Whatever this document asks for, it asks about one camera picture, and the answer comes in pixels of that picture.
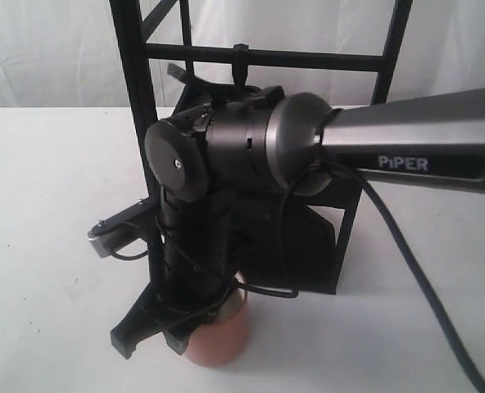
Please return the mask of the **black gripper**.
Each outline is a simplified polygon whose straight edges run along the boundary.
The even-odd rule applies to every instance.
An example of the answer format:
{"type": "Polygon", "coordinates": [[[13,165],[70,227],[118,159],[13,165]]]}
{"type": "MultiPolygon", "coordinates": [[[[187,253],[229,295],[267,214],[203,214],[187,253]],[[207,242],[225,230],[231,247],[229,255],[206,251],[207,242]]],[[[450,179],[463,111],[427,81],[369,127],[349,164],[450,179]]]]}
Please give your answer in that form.
{"type": "Polygon", "coordinates": [[[205,196],[191,203],[162,196],[149,198],[156,230],[150,257],[156,273],[123,319],[111,330],[111,344],[130,359],[141,341],[163,332],[166,344],[183,355],[202,321],[236,288],[229,267],[232,196],[205,196]]]}

